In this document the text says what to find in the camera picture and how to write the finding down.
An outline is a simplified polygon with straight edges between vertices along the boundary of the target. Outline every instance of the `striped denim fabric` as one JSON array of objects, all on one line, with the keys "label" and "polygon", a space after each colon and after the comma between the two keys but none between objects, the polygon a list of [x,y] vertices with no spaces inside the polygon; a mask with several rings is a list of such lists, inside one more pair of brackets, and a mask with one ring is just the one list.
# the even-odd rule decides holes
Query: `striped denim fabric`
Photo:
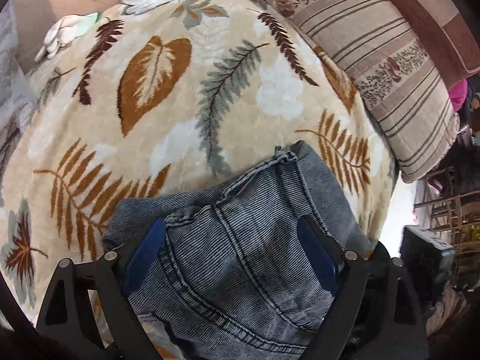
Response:
[{"label": "striped denim fabric", "polygon": [[333,300],[297,239],[301,216],[342,247],[371,250],[314,150],[302,141],[290,150],[203,191],[118,205],[106,250],[165,219],[165,243],[129,301],[162,321],[186,358],[300,356]]}]

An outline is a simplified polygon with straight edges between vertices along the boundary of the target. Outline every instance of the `pink object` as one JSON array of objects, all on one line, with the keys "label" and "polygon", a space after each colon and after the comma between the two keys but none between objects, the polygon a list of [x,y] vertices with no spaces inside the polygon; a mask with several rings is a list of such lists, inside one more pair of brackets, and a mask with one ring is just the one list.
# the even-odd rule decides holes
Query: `pink object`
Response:
[{"label": "pink object", "polygon": [[458,110],[462,107],[463,103],[465,102],[465,98],[467,97],[468,87],[469,86],[466,79],[463,79],[448,91],[448,94],[450,95],[450,101],[452,102],[453,109],[455,112],[458,112]]}]

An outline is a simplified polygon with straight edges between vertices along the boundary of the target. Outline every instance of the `screw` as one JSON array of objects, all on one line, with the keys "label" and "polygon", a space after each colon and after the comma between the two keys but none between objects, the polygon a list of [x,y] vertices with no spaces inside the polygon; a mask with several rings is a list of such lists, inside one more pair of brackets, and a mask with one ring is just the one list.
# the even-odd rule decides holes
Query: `screw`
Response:
[{"label": "screw", "polygon": [[117,252],[115,251],[108,251],[105,253],[105,256],[103,256],[105,260],[107,261],[112,261],[117,258]]},{"label": "screw", "polygon": [[70,264],[70,259],[61,259],[60,262],[58,263],[58,266],[60,268],[66,268]]},{"label": "screw", "polygon": [[345,258],[350,261],[355,261],[358,258],[358,254],[356,254],[353,250],[348,250],[345,252]]},{"label": "screw", "polygon": [[398,257],[393,257],[392,263],[393,263],[393,265],[398,266],[398,267],[403,266],[403,260],[398,258]]}]

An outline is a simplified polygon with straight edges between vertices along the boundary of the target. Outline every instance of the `leaf-patterned blanket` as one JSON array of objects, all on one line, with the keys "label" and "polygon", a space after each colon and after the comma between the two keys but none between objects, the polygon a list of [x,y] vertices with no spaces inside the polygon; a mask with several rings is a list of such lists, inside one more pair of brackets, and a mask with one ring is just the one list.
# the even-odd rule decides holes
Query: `leaf-patterned blanket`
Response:
[{"label": "leaf-patterned blanket", "polygon": [[123,9],[30,76],[45,102],[10,159],[0,209],[0,266],[27,315],[61,258],[102,253],[121,199],[215,185],[297,140],[318,151],[378,239],[393,157],[320,48],[251,0]]}]

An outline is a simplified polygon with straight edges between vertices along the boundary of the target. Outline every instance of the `striped pillow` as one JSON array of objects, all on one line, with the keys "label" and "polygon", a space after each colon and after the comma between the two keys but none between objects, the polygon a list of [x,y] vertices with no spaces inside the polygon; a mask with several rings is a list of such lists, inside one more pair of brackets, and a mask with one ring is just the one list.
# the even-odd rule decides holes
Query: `striped pillow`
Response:
[{"label": "striped pillow", "polygon": [[423,177],[455,140],[458,117],[440,75],[389,0],[267,0],[352,77],[404,181]]}]

